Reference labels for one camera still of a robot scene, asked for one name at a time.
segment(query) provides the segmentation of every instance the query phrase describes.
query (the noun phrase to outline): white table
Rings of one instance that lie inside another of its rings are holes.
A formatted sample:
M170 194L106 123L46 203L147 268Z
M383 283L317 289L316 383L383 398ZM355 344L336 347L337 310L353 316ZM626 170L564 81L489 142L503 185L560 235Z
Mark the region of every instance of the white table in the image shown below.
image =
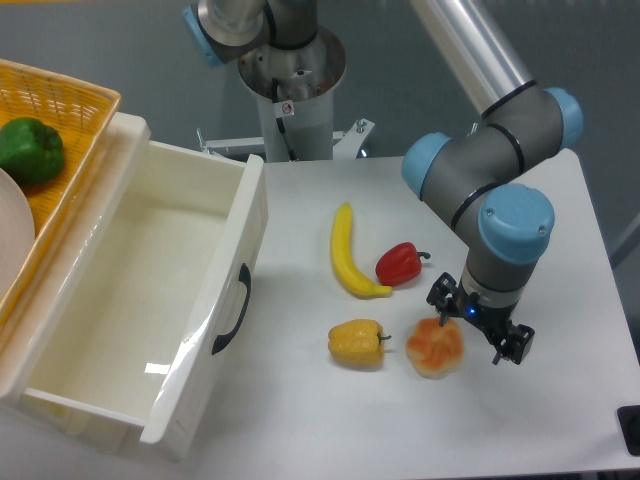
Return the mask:
M565 150L521 181L556 211L551 244L514 319L536 330L523 364L491 364L460 322L466 358L420 377L404 342L433 316L426 294L459 278L465 246L400 178L400 159L267 165L270 219L245 323L230 346L189 458L169 464L129 435L117 456L0 422L0 478L391 479L640 468L616 417L640 403L640 369L576 156ZM411 241L433 257L391 298L360 300L334 278L335 209L354 209L356 262L369 275ZM393 335L381 369L335 364L328 330L374 318Z

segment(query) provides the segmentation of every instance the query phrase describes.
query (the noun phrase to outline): cable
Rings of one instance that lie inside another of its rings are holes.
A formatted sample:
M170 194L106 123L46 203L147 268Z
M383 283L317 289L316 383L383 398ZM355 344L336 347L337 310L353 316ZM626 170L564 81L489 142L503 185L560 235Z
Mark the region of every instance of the cable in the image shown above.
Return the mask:
M278 103L278 79L274 78L271 81L271 101L275 104ZM282 117L276 117L276 124L278 125L278 131L282 135L282 139L284 140L284 144L287 147L287 153L289 154L289 160L292 162L298 161L298 156L293 151L293 147L289 143L289 139L287 138L287 130L284 127L284 120Z

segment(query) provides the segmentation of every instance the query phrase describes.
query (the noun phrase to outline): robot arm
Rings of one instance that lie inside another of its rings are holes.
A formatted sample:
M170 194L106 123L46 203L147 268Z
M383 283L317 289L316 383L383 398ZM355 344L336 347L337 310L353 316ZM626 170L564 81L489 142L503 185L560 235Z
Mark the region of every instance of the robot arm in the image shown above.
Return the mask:
M496 349L494 363L505 358L519 364L534 331L513 325L511 314L549 243L554 212L541 192L510 182L571 146L582 133L582 112L564 90L538 87L480 3L410 2L481 116L480 127L466 138L426 135L402 164L413 192L469 247L459 285L444 273L427 301L442 323L461 317L481 330ZM330 92L345 67L337 39L318 34L316 8L313 0L200 0L191 13L196 36L205 32L214 56L228 61L245 54L240 72L254 92L273 102L305 102ZM297 120L304 124L304 115ZM278 125L289 147L284 123ZM309 135L309 123L303 127ZM332 128L315 132L329 141ZM298 143L313 144L310 137Z
M429 292L441 323L461 317L501 358L519 364L534 330L511 314L549 243L553 207L510 184L581 135L583 118L564 90L542 90L481 4L412 0L413 8L481 116L461 140L429 134L407 152L402 174L469 247L460 284L445 273Z

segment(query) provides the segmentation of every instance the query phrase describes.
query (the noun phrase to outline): blue joint cap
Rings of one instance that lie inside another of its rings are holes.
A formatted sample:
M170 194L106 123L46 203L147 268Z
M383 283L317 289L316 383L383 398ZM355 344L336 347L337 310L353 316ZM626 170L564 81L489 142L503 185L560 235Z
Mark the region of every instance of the blue joint cap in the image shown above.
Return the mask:
M516 265L538 261L549 245L554 222L549 199L520 184L492 190L478 214L480 236L489 250Z
M582 135L584 117L580 104L572 95L562 88L547 88L545 90L558 102L562 113L562 143L560 150L571 147Z
M184 17L184 22L187 24L187 28L189 29L189 33L191 37L196 42L196 46L200 50L200 53L204 56L207 64L210 67L219 67L224 65L224 62L220 60L220 57L216 54L215 50L207 40L204 32L200 28L200 24L198 23L198 19L196 19L193 14L193 10L191 6L188 6L182 11L182 16Z
M422 200L422 184L431 164L447 142L451 140L444 133L425 135L407 151L402 160L402 178L409 188Z

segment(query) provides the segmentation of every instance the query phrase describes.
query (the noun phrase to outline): gray floor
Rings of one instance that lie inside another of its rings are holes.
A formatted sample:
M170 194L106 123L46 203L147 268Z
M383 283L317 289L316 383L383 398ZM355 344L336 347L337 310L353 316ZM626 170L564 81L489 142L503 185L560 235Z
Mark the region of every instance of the gray floor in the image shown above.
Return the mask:
M121 111L144 117L162 142L196 148L196 127L207 139L259 135L235 68L209 69L191 44L180 15L188 3L0 5L0 57L120 91ZM575 149L610 246L640 211L640 1L485 3L539 83L565 87L581 101L586 128ZM336 129L359 117L375 121L376 156L402 155L432 131L468 131L475 112L406 2L322 0L320 20L348 55ZM615 272L636 344L639 267L635 252Z

